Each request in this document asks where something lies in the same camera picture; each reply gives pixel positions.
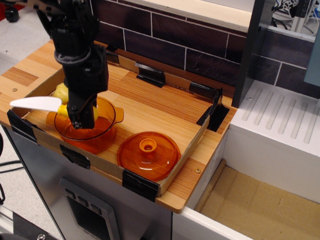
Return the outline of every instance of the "transparent orange bowl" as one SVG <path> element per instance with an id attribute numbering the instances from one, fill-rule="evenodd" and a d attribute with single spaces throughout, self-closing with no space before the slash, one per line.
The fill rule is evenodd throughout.
<path id="1" fill-rule="evenodd" d="M 96 102 L 98 118 L 93 129 L 75 129 L 69 118 L 56 112 L 48 113 L 46 125 L 54 127 L 65 142 L 93 154 L 100 153 L 107 149 L 115 138 L 115 124 L 124 120 L 124 110 L 102 97 L 98 97 Z"/>

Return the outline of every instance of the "grooved white panel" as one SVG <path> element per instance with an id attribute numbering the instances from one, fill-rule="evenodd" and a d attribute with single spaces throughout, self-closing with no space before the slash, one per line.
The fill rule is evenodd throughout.
<path id="1" fill-rule="evenodd" d="M 320 157 L 318 100 L 255 81 L 234 116 L 239 127 Z"/>
<path id="2" fill-rule="evenodd" d="M 223 158 L 254 179 L 320 203 L 318 100 L 255 81 L 231 121 Z"/>

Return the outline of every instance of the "dark gray panel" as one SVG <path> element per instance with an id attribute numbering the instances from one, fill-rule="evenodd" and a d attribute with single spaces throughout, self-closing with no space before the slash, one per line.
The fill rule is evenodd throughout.
<path id="1" fill-rule="evenodd" d="M 271 23 L 274 0 L 256 0 L 242 54 L 232 106 L 238 108 L 256 77 L 266 31 Z"/>

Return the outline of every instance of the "cardboard box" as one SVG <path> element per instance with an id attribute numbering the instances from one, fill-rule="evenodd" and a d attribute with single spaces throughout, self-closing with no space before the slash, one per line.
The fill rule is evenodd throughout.
<path id="1" fill-rule="evenodd" d="M 320 239 L 320 204 L 224 164 L 201 214 L 254 240 Z"/>

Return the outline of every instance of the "white plastic knife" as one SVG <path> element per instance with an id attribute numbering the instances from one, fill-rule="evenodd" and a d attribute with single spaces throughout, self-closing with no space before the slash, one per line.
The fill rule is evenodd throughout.
<path id="1" fill-rule="evenodd" d="M 37 109 L 43 111 L 57 112 L 68 118 L 67 105 L 62 100 L 53 96 L 31 96 L 10 102 L 10 106 L 24 109 Z"/>

